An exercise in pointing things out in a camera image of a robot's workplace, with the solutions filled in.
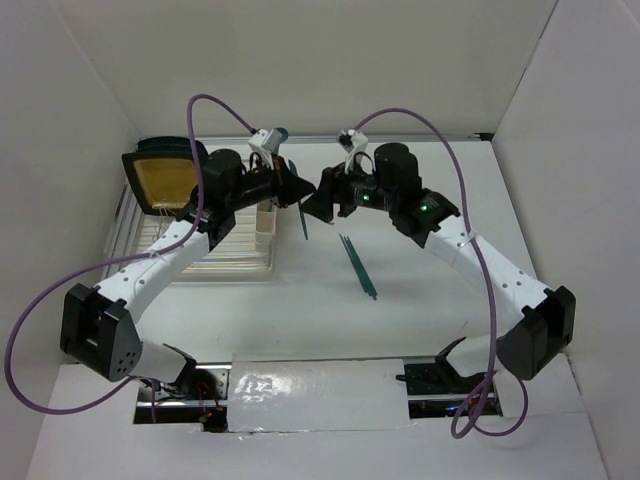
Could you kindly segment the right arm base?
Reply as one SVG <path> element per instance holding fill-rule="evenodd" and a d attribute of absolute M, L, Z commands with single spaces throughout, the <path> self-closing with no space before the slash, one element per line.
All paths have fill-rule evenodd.
<path fill-rule="evenodd" d="M 461 377 L 446 362 L 433 358 L 406 361 L 395 378 L 406 388 L 409 418 L 415 420 L 453 417 L 485 375 Z"/>

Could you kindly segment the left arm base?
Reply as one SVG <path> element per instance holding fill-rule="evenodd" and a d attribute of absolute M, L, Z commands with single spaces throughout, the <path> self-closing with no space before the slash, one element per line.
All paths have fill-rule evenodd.
<path fill-rule="evenodd" d="M 134 425 L 189 424 L 209 433 L 228 430 L 227 403 L 232 365 L 201 363 L 184 391 L 176 393 L 168 385 L 151 380 L 139 384 Z"/>

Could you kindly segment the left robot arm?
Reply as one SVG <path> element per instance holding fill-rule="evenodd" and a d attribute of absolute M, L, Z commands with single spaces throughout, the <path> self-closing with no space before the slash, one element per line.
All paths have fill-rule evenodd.
<path fill-rule="evenodd" d="M 193 188 L 145 258 L 93 287 L 77 284 L 67 292 L 61 350 L 110 382 L 127 376 L 150 378 L 176 399 L 189 397 L 197 387 L 195 359 L 166 343 L 142 339 L 137 322 L 176 276 L 231 232 L 236 211 L 264 200 L 285 208 L 314 190 L 280 156 L 274 156 L 270 166 L 247 171 L 236 151 L 214 151 L 205 162 L 203 184 Z"/>

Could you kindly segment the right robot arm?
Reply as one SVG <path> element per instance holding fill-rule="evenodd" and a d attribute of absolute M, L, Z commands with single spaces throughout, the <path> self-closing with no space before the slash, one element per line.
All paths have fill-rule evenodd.
<path fill-rule="evenodd" d="M 576 298 L 565 287 L 551 289 L 530 277 L 464 222 L 444 195 L 423 187 L 416 156 L 401 143 L 386 143 L 370 156 L 350 147 L 346 160 L 323 170 L 318 189 L 302 205 L 325 223 L 357 208 L 388 213 L 392 225 L 439 257 L 482 293 L 491 293 L 496 335 L 452 342 L 439 355 L 436 379 L 460 391 L 471 376 L 488 369 L 533 379 L 572 340 Z"/>

